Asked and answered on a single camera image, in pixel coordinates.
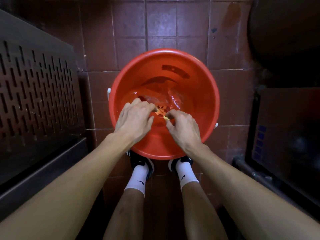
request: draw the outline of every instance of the sneaker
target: sneaker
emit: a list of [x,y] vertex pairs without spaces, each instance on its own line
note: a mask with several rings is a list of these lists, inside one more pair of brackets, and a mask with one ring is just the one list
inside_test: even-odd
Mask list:
[[169,170],[171,172],[174,172],[177,176],[178,176],[178,172],[176,170],[176,164],[180,159],[181,159],[182,163],[188,162],[188,163],[190,163],[190,166],[192,166],[192,164],[193,164],[193,160],[191,158],[188,158],[187,156],[184,156],[182,158],[177,158],[177,159],[170,160],[169,163],[168,163]]
[[134,169],[135,166],[137,166],[137,165],[140,165],[140,166],[148,165],[149,172],[146,176],[146,179],[150,178],[151,174],[155,170],[155,166],[154,166],[153,162],[150,160],[150,158],[141,156],[138,153],[135,153],[133,150],[129,150],[126,153],[130,157],[130,163],[131,163],[132,169]]

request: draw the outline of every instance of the forearm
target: forearm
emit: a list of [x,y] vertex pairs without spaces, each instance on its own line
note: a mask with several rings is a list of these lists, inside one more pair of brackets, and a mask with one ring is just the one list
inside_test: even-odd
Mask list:
[[0,224],[2,239],[74,239],[118,159],[132,145],[110,134]]
[[317,239],[319,224],[201,144],[187,154],[217,187],[246,239]]

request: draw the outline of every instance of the hand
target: hand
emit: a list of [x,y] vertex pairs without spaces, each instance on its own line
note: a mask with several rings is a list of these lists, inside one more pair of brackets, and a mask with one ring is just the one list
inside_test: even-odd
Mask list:
[[167,128],[174,141],[187,154],[187,149],[193,148],[201,142],[200,131],[195,119],[188,113],[172,109],[166,116],[169,119],[175,119],[175,125],[166,121]]
[[157,107],[139,98],[126,103],[119,115],[114,132],[128,136],[132,145],[139,142],[151,129],[154,116],[149,118],[151,112],[157,112]]

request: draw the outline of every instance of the red plastic bucket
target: red plastic bucket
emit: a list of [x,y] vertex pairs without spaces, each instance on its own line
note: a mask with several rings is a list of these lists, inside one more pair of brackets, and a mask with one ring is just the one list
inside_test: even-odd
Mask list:
[[[115,127],[126,102],[135,98],[189,113],[199,125],[201,141],[212,133],[219,115],[218,87],[207,67],[175,49],[155,49],[131,60],[115,79],[109,111]],[[132,150],[144,157],[170,160],[185,153],[174,142],[164,118],[155,113],[150,132]]]

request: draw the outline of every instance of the left hand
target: left hand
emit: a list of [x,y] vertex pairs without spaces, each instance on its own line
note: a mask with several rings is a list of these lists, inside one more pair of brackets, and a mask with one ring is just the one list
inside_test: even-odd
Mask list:
[[114,132],[129,136],[132,145],[139,142],[150,131],[154,116],[149,117],[151,112],[157,112],[154,104],[147,101],[141,102],[139,98],[126,103],[119,115]]

